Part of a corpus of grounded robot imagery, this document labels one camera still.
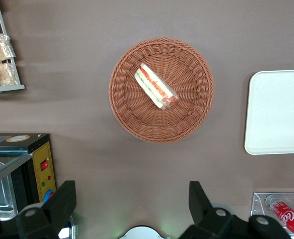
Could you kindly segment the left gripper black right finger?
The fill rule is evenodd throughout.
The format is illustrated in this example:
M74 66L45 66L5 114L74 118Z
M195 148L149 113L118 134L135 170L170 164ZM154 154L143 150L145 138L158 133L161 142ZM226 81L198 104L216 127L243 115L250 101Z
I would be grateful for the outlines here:
M189 182L189 210L193 219L181 239L248 239L248 223L228 210L212 206L198 181Z

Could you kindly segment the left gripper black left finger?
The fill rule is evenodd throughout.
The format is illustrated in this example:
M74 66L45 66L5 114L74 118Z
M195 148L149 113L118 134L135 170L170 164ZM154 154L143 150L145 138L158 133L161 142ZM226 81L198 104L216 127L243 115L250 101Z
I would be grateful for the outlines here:
M57 239L76 208L74 180L65 181L42 206L30 205L16 217L21 239Z

